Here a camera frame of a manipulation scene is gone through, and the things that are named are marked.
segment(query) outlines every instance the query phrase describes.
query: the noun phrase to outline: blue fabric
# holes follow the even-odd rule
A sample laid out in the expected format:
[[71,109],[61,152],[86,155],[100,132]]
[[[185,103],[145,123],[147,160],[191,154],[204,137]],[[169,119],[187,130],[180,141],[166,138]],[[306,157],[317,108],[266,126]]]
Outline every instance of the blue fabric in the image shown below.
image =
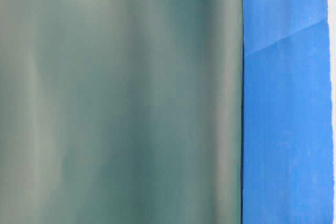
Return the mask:
[[243,223],[332,223],[327,0],[243,1]]

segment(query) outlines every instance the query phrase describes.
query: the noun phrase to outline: curtain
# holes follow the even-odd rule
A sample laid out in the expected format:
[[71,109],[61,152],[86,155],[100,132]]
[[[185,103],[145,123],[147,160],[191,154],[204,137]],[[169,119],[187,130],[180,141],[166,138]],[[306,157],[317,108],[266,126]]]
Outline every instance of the curtain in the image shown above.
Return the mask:
[[0,223],[240,223],[242,0],[0,0]]

